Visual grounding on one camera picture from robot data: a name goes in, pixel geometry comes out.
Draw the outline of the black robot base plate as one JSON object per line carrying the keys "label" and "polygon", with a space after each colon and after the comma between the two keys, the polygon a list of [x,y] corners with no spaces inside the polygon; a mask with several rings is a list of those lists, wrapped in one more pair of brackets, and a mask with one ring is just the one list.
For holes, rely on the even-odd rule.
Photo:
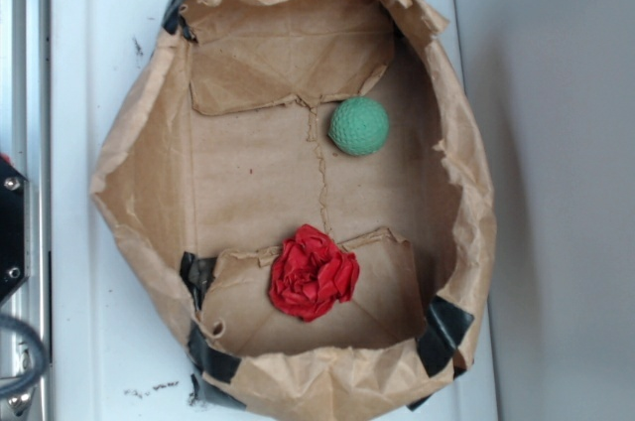
{"label": "black robot base plate", "polygon": [[25,268],[26,179],[1,155],[1,304],[4,305],[27,277]]}

